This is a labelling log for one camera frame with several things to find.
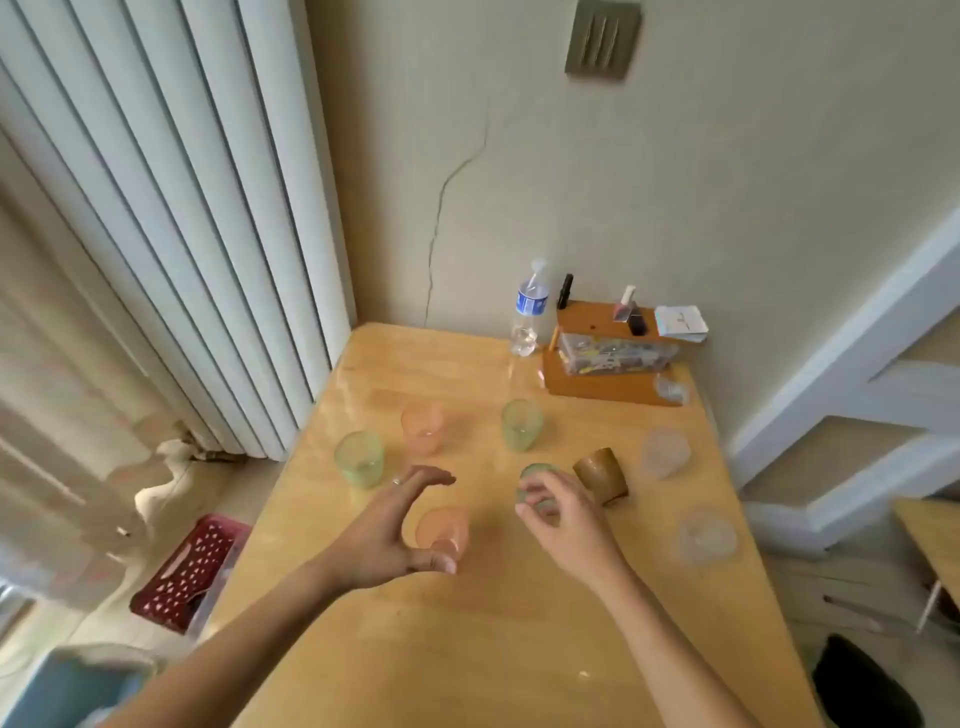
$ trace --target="table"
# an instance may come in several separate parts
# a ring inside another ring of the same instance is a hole
[[[351,336],[210,620],[219,629],[286,571],[324,548],[363,508],[333,463],[348,432],[377,431],[384,482],[402,469],[399,414],[410,401],[444,402],[450,435],[428,462],[453,471],[428,489],[404,524],[458,503],[470,547],[454,577],[427,573],[335,603],[300,639],[241,716],[241,726],[661,725],[611,620],[562,574],[514,514],[517,475],[530,462],[570,468],[610,446],[632,488],[609,509],[631,564],[687,636],[768,726],[822,726],[804,669],[744,521],[690,372],[685,407],[552,397],[538,357],[510,357],[505,341],[366,324]],[[540,403],[544,432],[508,451],[499,412],[517,397]],[[638,467],[653,426],[681,428],[691,462],[663,482]],[[675,555],[675,529],[708,506],[736,527],[740,549],[709,568]]]
[[[960,504],[945,500],[897,498],[894,512],[937,572],[937,582],[917,623],[919,634],[937,603],[941,589],[946,587],[953,600],[960,603]]]

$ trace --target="bottle label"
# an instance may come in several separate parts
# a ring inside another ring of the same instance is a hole
[[[540,316],[546,308],[546,300],[549,296],[541,299],[531,299],[524,296],[519,291],[516,292],[516,312],[524,316]]]

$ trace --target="orange cup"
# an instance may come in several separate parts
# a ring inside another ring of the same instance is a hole
[[[416,402],[400,414],[403,442],[415,455],[432,455],[444,443],[444,409],[438,402]]]
[[[415,540],[420,548],[433,548],[460,561],[467,550],[469,535],[467,509],[451,505],[424,513],[417,524]]]

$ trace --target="red basket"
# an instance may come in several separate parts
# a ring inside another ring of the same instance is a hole
[[[203,516],[147,585],[133,595],[130,611],[185,633],[227,554],[234,546],[242,548],[249,535],[245,523],[217,514]]]

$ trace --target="vertical blinds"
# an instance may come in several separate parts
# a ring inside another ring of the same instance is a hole
[[[44,243],[198,435],[277,460],[350,329],[297,2],[0,0],[0,125],[70,230]]]

